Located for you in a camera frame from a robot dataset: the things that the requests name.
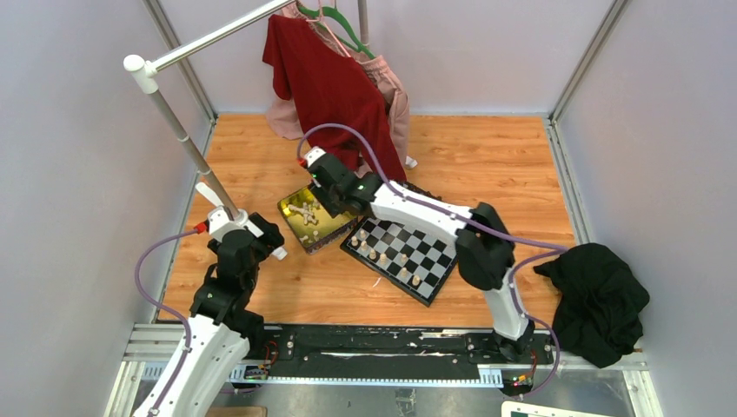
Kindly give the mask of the black white chess board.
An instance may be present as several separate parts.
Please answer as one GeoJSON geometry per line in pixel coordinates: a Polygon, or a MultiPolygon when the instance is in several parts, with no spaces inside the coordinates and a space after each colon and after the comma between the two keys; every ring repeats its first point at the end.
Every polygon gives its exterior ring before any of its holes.
{"type": "Polygon", "coordinates": [[[358,221],[340,248],[426,307],[435,300],[457,264],[455,249],[440,239],[369,216],[358,221]],[[353,236],[359,240],[355,248],[351,245],[353,236]],[[368,244],[366,253],[360,250],[363,241],[368,244]],[[412,286],[414,275],[421,277],[418,287],[412,286]]]}

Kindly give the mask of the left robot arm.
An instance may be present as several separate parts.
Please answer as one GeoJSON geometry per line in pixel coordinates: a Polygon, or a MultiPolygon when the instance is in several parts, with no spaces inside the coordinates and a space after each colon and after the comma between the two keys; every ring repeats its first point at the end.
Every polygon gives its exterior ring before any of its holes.
{"type": "Polygon", "coordinates": [[[257,213],[241,212],[230,220],[216,208],[207,221],[173,238],[204,232],[212,238],[216,262],[208,267],[189,316],[175,314],[183,336],[136,416],[204,416],[237,362],[255,359],[266,348],[264,319],[246,306],[260,263],[287,254],[279,228],[257,213]]]}

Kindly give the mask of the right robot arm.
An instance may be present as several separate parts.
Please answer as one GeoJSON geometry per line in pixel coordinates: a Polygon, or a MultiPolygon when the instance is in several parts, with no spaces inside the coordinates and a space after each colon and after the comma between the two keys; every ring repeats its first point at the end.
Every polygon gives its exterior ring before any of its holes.
{"type": "Polygon", "coordinates": [[[534,322],[513,284],[515,244],[492,206],[444,203],[390,181],[381,170],[359,177],[320,148],[297,161],[310,173],[325,207],[400,223],[454,248],[461,278],[481,290],[488,304],[498,355],[515,363],[529,354],[534,322]]]}

